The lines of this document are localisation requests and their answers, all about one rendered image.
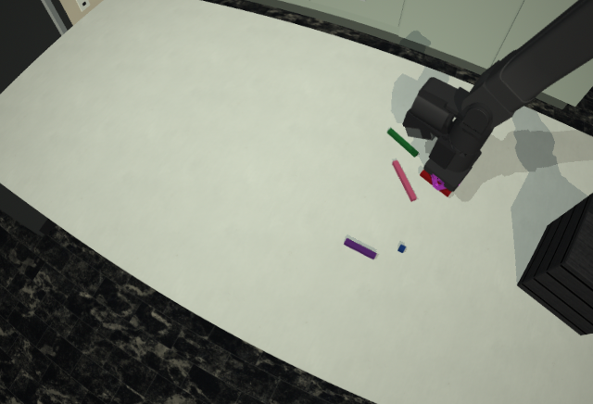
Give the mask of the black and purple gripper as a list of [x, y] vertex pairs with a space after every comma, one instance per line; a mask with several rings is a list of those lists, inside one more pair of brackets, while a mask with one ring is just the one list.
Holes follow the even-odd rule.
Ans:
[[[481, 150], [471, 155], [462, 153], [450, 141], [448, 135], [448, 142], [452, 149], [456, 152], [448, 166], [444, 170], [430, 158], [425, 163], [423, 169], [431, 175], [433, 187], [436, 190], [449, 189], [454, 192], [462, 180], [466, 177], [468, 172], [472, 169], [475, 161], [481, 156]], [[441, 184], [438, 184], [439, 181]]]

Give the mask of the green rod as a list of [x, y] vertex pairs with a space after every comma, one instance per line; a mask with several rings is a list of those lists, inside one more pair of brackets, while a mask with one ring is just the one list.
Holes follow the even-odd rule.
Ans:
[[392, 128], [390, 128], [387, 133], [395, 139], [401, 146], [403, 146], [411, 155], [416, 157], [419, 152], [413, 148], [407, 141], [405, 141], [398, 133], [396, 133]]

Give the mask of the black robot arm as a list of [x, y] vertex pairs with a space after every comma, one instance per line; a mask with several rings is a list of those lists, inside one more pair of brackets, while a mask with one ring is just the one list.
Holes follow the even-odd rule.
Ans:
[[483, 72], [470, 92], [429, 78], [407, 111], [403, 127], [409, 137], [438, 138], [429, 158], [445, 170], [456, 153], [448, 135], [462, 153], [478, 152], [493, 128], [592, 58], [593, 0], [578, 0]]

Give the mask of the dark red rod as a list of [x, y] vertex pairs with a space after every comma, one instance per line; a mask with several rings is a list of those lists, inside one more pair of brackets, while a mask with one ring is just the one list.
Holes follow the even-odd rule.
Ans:
[[[431, 175], [430, 175], [428, 172], [426, 172], [425, 170], [423, 170], [423, 171], [421, 172], [420, 176], [421, 176], [421, 177], [423, 177], [423, 178], [424, 178], [424, 179], [425, 179], [425, 180], [426, 180], [428, 183], [430, 183], [431, 185], [433, 185], [433, 184], [432, 184], [432, 178], [431, 178]], [[442, 194], [444, 194], [446, 197], [448, 197], [448, 196], [450, 195], [450, 193], [451, 193], [451, 192], [450, 192], [448, 189], [445, 189], [445, 190], [439, 190], [439, 191], [440, 191]]]

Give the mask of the pink rod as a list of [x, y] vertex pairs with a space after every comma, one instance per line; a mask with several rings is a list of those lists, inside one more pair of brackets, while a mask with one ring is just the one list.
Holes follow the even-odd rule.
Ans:
[[400, 181], [401, 181], [401, 183], [402, 183], [402, 185], [410, 199], [410, 202], [415, 201], [417, 197], [414, 194], [414, 192], [410, 186], [410, 183], [409, 183], [404, 171], [401, 169], [398, 161], [397, 160], [393, 161], [392, 165], [393, 165], [393, 167], [397, 173], [397, 176], [400, 179]]

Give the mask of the purple rod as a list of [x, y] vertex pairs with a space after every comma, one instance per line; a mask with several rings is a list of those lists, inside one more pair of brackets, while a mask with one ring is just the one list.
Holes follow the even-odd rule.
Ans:
[[377, 253], [371, 251], [370, 249], [353, 242], [352, 240], [350, 240], [348, 238], [346, 239], [344, 245], [360, 252], [360, 254], [362, 254], [370, 259], [374, 259], [377, 254]]

